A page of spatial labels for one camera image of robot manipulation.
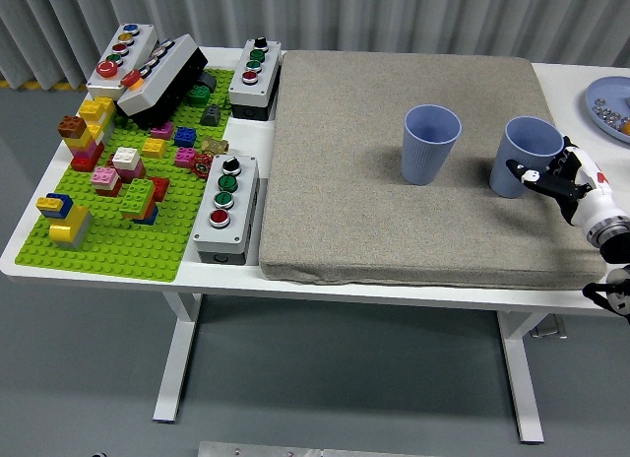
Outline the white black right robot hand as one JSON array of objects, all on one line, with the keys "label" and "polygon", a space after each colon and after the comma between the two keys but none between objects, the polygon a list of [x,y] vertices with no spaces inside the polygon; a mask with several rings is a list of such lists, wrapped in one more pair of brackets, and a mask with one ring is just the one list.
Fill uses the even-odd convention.
[{"label": "white black right robot hand", "polygon": [[515,160],[506,162],[511,173],[528,189],[553,198],[565,221],[589,235],[609,219],[625,217],[616,206],[603,172],[588,153],[563,137],[564,148],[547,170],[534,169]]}]

